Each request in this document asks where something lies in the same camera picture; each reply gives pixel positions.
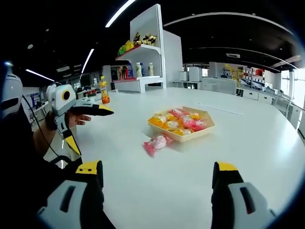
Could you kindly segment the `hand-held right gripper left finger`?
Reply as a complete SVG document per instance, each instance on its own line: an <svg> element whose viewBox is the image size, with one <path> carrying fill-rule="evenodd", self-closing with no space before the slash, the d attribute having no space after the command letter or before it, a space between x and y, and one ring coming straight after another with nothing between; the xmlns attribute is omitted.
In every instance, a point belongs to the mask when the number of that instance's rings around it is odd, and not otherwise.
<svg viewBox="0 0 305 229"><path fill-rule="evenodd" d="M83 163L49 195L37 217L48 229L102 229L102 189L102 161Z"/></svg>

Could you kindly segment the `person's left hand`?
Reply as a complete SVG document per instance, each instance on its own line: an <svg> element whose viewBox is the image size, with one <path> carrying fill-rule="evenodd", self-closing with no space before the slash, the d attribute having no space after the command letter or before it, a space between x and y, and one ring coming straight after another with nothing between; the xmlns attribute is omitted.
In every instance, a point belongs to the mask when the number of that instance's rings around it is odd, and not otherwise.
<svg viewBox="0 0 305 229"><path fill-rule="evenodd" d="M89 116L86 115L82 115L82 114L72 114L72 113L67 113L66 114L67 117L67 123L69 127L75 127L77 125L85 125L86 122L91 121L91 118Z"/></svg>

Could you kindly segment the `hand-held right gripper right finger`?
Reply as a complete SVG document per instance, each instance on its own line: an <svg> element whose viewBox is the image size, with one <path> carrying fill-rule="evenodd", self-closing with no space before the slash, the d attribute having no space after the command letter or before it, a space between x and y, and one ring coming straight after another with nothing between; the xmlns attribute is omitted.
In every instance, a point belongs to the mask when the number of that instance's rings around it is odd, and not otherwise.
<svg viewBox="0 0 305 229"><path fill-rule="evenodd" d="M232 164L214 163L212 190L212 229L265 229L276 218L266 198Z"/></svg>

